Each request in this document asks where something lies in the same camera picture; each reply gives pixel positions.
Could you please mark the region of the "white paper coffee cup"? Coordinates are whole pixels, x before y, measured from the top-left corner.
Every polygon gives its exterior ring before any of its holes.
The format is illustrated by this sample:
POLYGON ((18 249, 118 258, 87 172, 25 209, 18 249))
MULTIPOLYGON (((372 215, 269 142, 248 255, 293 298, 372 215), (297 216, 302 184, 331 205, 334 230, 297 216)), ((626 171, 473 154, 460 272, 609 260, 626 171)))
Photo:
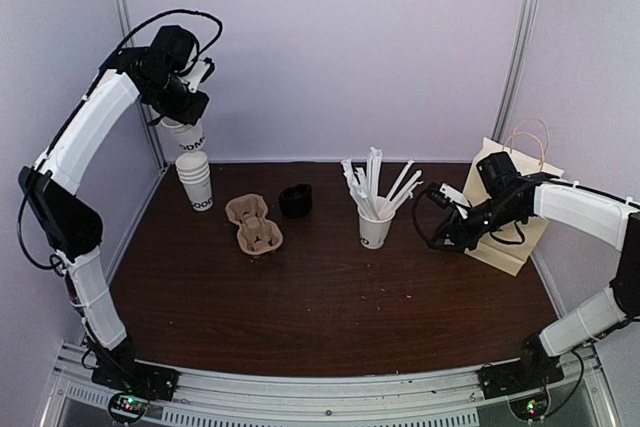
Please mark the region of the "white paper coffee cup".
POLYGON ((195 124, 182 124, 164 117, 160 125, 171 135, 183 152, 192 153, 204 148, 206 139, 200 120, 195 124))

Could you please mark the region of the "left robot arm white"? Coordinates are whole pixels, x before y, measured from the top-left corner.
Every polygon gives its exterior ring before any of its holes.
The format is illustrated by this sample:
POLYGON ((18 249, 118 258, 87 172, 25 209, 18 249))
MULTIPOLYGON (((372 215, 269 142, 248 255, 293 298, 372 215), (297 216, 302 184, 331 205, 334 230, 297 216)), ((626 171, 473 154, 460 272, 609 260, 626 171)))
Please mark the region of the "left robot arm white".
POLYGON ((32 210, 53 250, 46 269, 64 278, 86 334, 109 352, 127 343, 128 332, 102 269, 102 219, 77 192, 101 144, 132 105, 143 101, 161 117, 195 124, 208 103, 199 86, 214 70, 210 58, 162 47, 111 55, 69 122, 19 173, 23 205, 32 210))

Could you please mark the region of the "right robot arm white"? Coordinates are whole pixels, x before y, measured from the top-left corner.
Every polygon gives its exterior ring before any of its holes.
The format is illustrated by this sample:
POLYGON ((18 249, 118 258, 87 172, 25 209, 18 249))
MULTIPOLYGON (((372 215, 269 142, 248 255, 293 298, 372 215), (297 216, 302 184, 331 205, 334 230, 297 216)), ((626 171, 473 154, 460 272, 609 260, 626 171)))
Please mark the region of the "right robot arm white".
POLYGON ((550 373, 550 359, 638 318, 639 204, 546 173, 492 174, 485 185, 478 203, 434 185, 435 202, 452 211, 427 242, 509 274, 529 256, 547 267, 567 310, 513 366, 513 380, 530 389, 550 373))

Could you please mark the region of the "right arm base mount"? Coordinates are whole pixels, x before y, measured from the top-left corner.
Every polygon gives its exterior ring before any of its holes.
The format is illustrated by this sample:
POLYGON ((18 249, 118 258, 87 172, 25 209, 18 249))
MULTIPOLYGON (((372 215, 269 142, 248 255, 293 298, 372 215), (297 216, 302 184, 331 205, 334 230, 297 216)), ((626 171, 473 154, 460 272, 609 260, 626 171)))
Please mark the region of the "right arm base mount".
POLYGON ((515 417, 530 423, 542 420, 550 412, 548 387, 564 379, 559 358, 550 357, 535 334, 523 341, 517 360, 499 365, 485 364, 477 371, 477 375, 485 399, 517 396, 535 390, 529 397, 509 402, 515 417))

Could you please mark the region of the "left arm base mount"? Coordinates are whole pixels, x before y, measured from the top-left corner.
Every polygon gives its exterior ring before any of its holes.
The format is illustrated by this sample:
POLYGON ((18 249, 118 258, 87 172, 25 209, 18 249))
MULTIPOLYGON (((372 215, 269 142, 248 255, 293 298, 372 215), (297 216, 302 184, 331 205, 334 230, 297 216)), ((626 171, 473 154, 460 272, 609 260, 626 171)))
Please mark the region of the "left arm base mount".
POLYGON ((179 378, 173 368, 136 360, 130 335, 112 350, 86 335, 88 350, 81 359, 92 372, 94 384, 114 390, 107 402, 107 413, 118 424, 130 426, 140 421, 153 401, 171 401, 179 378))

